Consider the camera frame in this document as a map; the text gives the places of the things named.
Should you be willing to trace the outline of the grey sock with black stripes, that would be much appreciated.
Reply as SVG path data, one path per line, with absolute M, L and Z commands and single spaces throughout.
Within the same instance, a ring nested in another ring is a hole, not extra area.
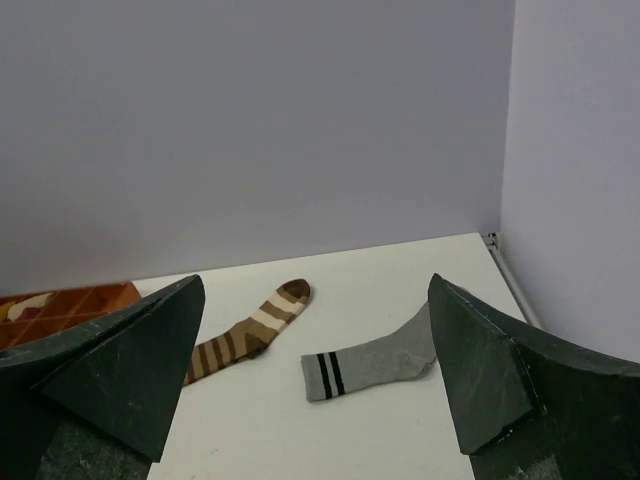
M 429 305 L 396 331 L 351 347 L 301 357 L 306 400 L 331 400 L 370 387 L 414 380 L 437 359 Z

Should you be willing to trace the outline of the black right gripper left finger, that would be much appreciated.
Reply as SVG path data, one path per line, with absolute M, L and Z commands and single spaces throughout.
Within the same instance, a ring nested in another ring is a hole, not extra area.
M 145 479 L 160 461 L 205 305 L 198 275 L 1 352 L 4 479 Z

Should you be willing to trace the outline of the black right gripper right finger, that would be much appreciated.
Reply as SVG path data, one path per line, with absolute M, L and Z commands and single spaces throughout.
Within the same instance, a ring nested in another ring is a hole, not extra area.
M 636 479 L 639 366 L 562 340 L 434 275 L 432 336 L 477 479 Z

